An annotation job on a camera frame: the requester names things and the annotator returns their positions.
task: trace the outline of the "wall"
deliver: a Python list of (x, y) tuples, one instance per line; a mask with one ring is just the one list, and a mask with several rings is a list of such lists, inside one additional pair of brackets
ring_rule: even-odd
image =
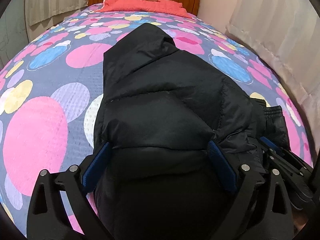
[(0, 18), (0, 69), (27, 44), (24, 0), (11, 0)]
[(238, 0), (200, 0), (198, 17), (222, 33), (232, 16)]

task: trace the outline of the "floral bedspread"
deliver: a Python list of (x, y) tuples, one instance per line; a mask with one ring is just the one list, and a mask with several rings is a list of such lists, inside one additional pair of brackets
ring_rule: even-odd
[[(179, 49), (209, 62), (251, 97), (281, 105), (292, 151), (311, 163), (296, 108), (251, 51), (196, 17), (94, 12), (98, 8), (91, 6), (47, 30), (0, 72), (0, 202), (23, 234), (39, 171), (65, 171), (92, 154), (103, 53), (143, 23), (164, 30)], [(65, 195), (63, 199), (72, 225), (81, 231)]]

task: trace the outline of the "silver bolt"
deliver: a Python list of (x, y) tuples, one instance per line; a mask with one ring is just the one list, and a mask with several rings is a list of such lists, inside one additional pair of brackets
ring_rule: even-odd
[(40, 176), (44, 176), (44, 175), (47, 175), (47, 170), (40, 171)]
[(273, 169), (272, 173), (276, 176), (278, 176), (280, 174), (280, 172), (277, 169)]
[(241, 169), (243, 169), (244, 171), (248, 171), (248, 170), (250, 170), (250, 166), (247, 164), (242, 164)]
[(77, 169), (78, 169), (78, 166), (77, 166), (77, 165), (72, 165), (72, 166), (69, 168), (69, 171), (75, 172), (75, 171), (77, 171)]

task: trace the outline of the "black down jacket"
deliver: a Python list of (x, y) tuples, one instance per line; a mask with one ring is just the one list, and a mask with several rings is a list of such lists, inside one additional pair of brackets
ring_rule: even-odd
[(257, 138), (288, 147), (281, 108), (249, 98), (151, 24), (104, 54), (103, 86), (94, 145), (110, 142), (113, 155), (95, 201), (117, 240), (201, 239), (210, 231), (231, 198), (210, 166), (210, 140), (235, 170), (246, 163), (262, 173)]

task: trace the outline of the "yellow circle pattern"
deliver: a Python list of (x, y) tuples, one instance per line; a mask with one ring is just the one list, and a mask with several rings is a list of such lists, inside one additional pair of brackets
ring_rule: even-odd
[(224, 35), (222, 35), (222, 34), (219, 34), (219, 33), (214, 33), (214, 35), (216, 35), (217, 37), (222, 38), (222, 39), (224, 39), (224, 40), (227, 39), (226, 36), (224, 36)]
[(15, 71), (23, 64), (23, 62), (24, 62), (23, 60), (17, 62), (17, 63), (12, 67), (12, 69), (10, 69), (10, 71), (5, 75), (5, 78), (10, 77), (10, 76), (13, 74), (13, 72), (15, 72)]
[(266, 105), (267, 107), (271, 107), (271, 105), (268, 103), (268, 101), (264, 98), (263, 95), (257, 93), (257, 92), (253, 92), (251, 95), (250, 95), (251, 98), (257, 98), (257, 99), (262, 99), (262, 100), (265, 100), (266, 102)]
[(142, 18), (139, 17), (139, 16), (133, 16), (133, 15), (131, 15), (131, 16), (125, 17), (124, 19), (127, 20), (127, 21), (140, 21)]
[(126, 28), (128, 26), (130, 26), (130, 24), (113, 24), (108, 27), (111, 29), (122, 29), (122, 28)]
[(233, 45), (231, 45), (230, 43), (226, 43), (225, 44), (229, 49), (232, 49), (232, 50), (237, 50), (237, 48)]
[(12, 90), (4, 103), (4, 111), (7, 114), (11, 114), (18, 110), (18, 108), (29, 96), (32, 86), (32, 81), (27, 79), (21, 82), (14, 90)]
[(65, 29), (65, 27), (62, 27), (62, 28), (60, 28), (60, 29), (58, 29), (58, 30), (55, 30), (55, 31), (53, 31), (54, 33), (57, 33), (57, 32), (61, 32), (61, 31), (63, 31)]
[(283, 88), (283, 86), (279, 83), (278, 87), (281, 89), (281, 91), (288, 96), (287, 91), (285, 91), (285, 89)]
[(13, 221), (13, 217), (12, 217), (12, 215), (11, 215), (11, 213), (10, 213), (9, 209), (7, 208), (7, 206), (6, 206), (5, 204), (2, 204), (2, 206), (3, 206), (4, 211), (7, 213), (7, 215), (8, 215), (8, 216), (9, 216), (9, 218), (11, 219), (11, 221), (14, 223), (14, 221)]
[(87, 36), (87, 34), (85, 34), (85, 33), (79, 33), (79, 34), (77, 34), (77, 35), (75, 36), (75, 39), (81, 39), (81, 38), (83, 38), (83, 37), (85, 37), (85, 36)]

